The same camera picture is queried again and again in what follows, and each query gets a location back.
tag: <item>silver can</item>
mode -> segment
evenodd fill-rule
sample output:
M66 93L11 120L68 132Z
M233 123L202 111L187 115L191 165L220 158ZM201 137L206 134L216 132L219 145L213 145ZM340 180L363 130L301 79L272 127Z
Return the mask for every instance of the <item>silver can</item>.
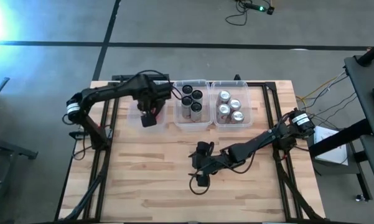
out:
M185 119L191 118L192 98L185 96L181 99L181 115Z
M202 120L202 105L200 103L192 103L191 105L191 121L199 122Z
M225 91L225 90L220 91L218 93L216 106L227 104L230 99L231 99L231 93L229 91Z
M241 111L236 111L231 115L231 124L240 124L245 119L245 116Z
M194 102L202 104L203 93L200 90L194 90L191 94L191 98Z
M228 105L222 104L217 108L217 123L219 124L227 124L230 118L231 109Z
M181 88L182 96L190 96L194 89L190 85L184 85Z
M239 109L241 109L241 102L239 100L237 100L237 99L231 99L228 102L228 105L231 108L231 113L233 113L234 111L238 111Z

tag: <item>black can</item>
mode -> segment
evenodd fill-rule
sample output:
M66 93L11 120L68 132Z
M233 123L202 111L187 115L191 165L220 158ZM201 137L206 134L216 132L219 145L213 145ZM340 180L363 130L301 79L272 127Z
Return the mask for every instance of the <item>black can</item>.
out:
M181 115L185 119L191 118L191 105L193 101L191 97L185 96L181 99Z
M200 103L192 103L191 121L199 122L201 119L202 119L202 105Z
M194 102L202 104L203 93L200 90L195 90L191 94L191 98Z
M192 94L193 90L194 89L190 85L183 86L182 89L181 89L182 96L190 96Z

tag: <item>soda can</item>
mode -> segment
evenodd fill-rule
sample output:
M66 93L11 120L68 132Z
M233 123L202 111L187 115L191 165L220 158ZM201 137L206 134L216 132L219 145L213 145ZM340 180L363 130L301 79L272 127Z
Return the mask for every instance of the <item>soda can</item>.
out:
M181 99L181 115L185 119L191 118L191 105L192 99L189 96L185 96Z
M231 113L233 113L234 111L238 111L239 109L241 109L241 102L239 100L237 100L237 99L231 99L228 102L228 105L230 106Z
M191 121L199 122L201 119L202 119L202 105L200 103L192 103Z
M243 122L245 116L241 111L236 111L231 115L231 124L240 124Z
M193 90L194 89L190 85L183 86L182 89L181 89L182 96L190 96Z
M231 109L228 105L222 104L217 108L217 123L218 124L227 124L230 117Z
M229 91L225 91L225 90L220 91L218 93L216 106L227 104L230 99L231 99L231 93Z
M191 98L194 102L202 105L203 93L200 90L194 90L191 94Z

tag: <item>wooden tabletop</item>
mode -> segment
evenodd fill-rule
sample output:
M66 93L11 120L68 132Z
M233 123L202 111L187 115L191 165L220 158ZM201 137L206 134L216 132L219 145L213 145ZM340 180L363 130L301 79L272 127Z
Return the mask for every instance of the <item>wooden tabletop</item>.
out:
M292 82L276 82L282 114L297 106ZM108 82L92 82L91 87ZM166 131L143 134L126 122L130 97L120 100L110 168L106 181L102 222L281 222L284 221L281 194L272 148L267 146L256 153L251 169L242 175L221 170L211 176L210 190L194 195L189 190L188 173L194 172L191 159L198 141L213 141L218 150L236 142L246 142L268 129L266 108L261 88L251 87L254 116L252 127L234 133L218 133L214 124L204 132L183 133L173 122L173 105L169 103ZM276 118L271 92L273 117ZM90 116L100 122L103 103L97 103ZM300 147L307 147L298 141ZM82 149L78 142L76 150ZM60 218L68 215L86 192L90 178L93 150L87 150L82 161L72 161L67 180ZM309 205L322 217L324 209L308 152L291 151L297 187ZM244 170L248 162L237 168ZM293 200L288 191L292 216Z

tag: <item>plastic container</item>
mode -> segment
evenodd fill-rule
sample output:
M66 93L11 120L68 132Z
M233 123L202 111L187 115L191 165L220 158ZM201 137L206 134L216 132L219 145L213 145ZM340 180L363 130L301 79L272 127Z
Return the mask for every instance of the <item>plastic container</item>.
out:
M251 108L250 92L248 84L244 81L217 81L211 85L210 106L214 124L218 131L239 131L250 127L253 124L253 111ZM218 94L226 90L231 93L231 99L237 99L241 102L241 111L245 116L240 124L219 124L216 118L216 102Z
M167 81L155 81L157 84L166 83ZM130 128L144 133L162 133L165 131L167 123L167 106L169 101L166 101L162 107L161 112L156 116L156 125L144 128L141 122L141 111L137 108L137 100L130 102L130 107L127 112L127 123Z
M213 116L210 111L210 84L206 80L184 80L173 84L180 92L184 85L190 85L194 90L200 90L203 93L202 119L201 122L193 122L190 119L183 118L181 101L176 100L174 105L174 123L182 131L205 131L213 123Z

